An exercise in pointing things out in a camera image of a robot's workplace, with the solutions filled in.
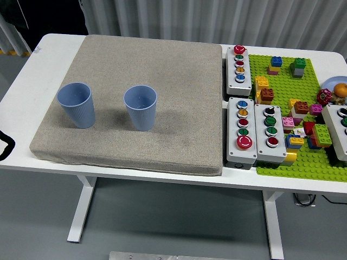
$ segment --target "green baseplate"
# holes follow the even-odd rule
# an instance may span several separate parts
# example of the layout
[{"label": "green baseplate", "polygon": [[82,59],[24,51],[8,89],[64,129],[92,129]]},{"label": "green baseplate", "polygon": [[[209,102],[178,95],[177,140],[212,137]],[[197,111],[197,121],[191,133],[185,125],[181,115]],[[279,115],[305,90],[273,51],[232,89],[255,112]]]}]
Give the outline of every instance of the green baseplate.
[{"label": "green baseplate", "polygon": [[[291,78],[289,66],[295,58],[282,57],[283,65],[278,75],[268,75],[267,67],[270,64],[271,56],[250,55],[250,72],[252,82],[255,76],[265,76],[269,81],[269,87],[274,90],[275,98],[272,105],[279,106],[282,116],[288,116],[289,99],[300,99],[311,104],[316,104],[316,95],[320,86],[314,73],[310,59],[306,59],[305,73],[302,79]],[[304,121],[315,122],[315,116],[307,115]],[[347,182],[347,168],[332,167],[329,164],[325,150],[309,149],[307,139],[298,151],[297,161],[292,166],[280,166],[277,169],[257,167],[256,171],[260,175],[291,177],[313,180],[329,180]]]}]

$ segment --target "black cable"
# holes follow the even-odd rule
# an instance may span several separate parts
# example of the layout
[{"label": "black cable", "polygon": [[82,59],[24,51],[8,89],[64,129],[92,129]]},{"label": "black cable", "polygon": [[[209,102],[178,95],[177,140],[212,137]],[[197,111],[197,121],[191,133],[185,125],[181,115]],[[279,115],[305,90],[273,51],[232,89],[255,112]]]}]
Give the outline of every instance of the black cable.
[{"label": "black cable", "polygon": [[297,196],[296,193],[293,193],[293,196],[294,196],[294,198],[296,199],[296,201],[297,201],[302,207],[309,207],[309,206],[311,206],[311,205],[314,203],[315,199],[316,199],[316,195],[314,195],[312,200],[311,200],[311,197],[310,197],[310,202],[308,202],[308,203],[301,203],[301,201],[299,200],[299,198],[298,198],[298,196]]},{"label": "black cable", "polygon": [[327,197],[325,197],[324,195],[322,195],[322,197],[325,198],[327,201],[329,201],[331,204],[347,205],[347,203],[344,203],[344,202],[333,202]]}]

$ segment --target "emergency stop button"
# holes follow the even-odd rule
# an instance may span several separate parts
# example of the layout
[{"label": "emergency stop button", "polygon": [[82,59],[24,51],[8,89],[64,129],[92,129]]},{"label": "emergency stop button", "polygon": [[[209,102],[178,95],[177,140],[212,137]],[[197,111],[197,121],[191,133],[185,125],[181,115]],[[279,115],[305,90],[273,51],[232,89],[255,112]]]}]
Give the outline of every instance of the emergency stop button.
[{"label": "emergency stop button", "polygon": [[247,135],[241,135],[236,140],[237,147],[241,150],[246,150],[251,148],[252,143],[253,143],[252,139]]}]

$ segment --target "white table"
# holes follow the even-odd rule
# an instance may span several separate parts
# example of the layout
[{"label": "white table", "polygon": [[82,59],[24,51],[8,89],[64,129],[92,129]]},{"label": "white table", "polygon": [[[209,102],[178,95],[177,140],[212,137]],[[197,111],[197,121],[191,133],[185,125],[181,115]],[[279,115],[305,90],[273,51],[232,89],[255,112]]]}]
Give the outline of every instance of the white table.
[{"label": "white table", "polygon": [[[97,177],[262,190],[273,259],[284,259],[275,204],[275,200],[283,192],[347,194],[347,183],[270,177],[258,175],[255,168],[249,171],[223,168],[221,176],[200,177],[88,165],[64,165],[38,160],[31,153],[29,145],[84,38],[85,36],[76,35],[45,36],[0,103],[0,130],[16,141],[13,152],[5,160],[0,161],[0,169],[28,171],[28,174],[30,172],[73,174],[83,183],[68,241],[80,240]],[[225,57],[228,45],[222,47]],[[338,53],[247,48],[250,54],[311,59],[319,84],[323,84],[326,79],[333,76],[347,75],[345,60]],[[223,102],[223,108],[226,107],[227,103]],[[4,147],[5,143],[0,142],[0,151]]]}]

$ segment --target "plastic cup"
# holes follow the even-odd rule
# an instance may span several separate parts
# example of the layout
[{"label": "plastic cup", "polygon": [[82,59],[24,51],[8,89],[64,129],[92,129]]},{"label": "plastic cup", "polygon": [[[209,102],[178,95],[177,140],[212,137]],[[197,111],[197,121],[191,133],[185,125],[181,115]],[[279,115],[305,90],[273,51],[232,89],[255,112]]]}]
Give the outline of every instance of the plastic cup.
[{"label": "plastic cup", "polygon": [[81,82],[62,87],[57,94],[58,103],[78,128],[88,128],[95,123],[91,88]]},{"label": "plastic cup", "polygon": [[145,85],[133,86],[124,93],[124,104],[137,130],[144,132],[153,128],[157,98],[157,92]]}]

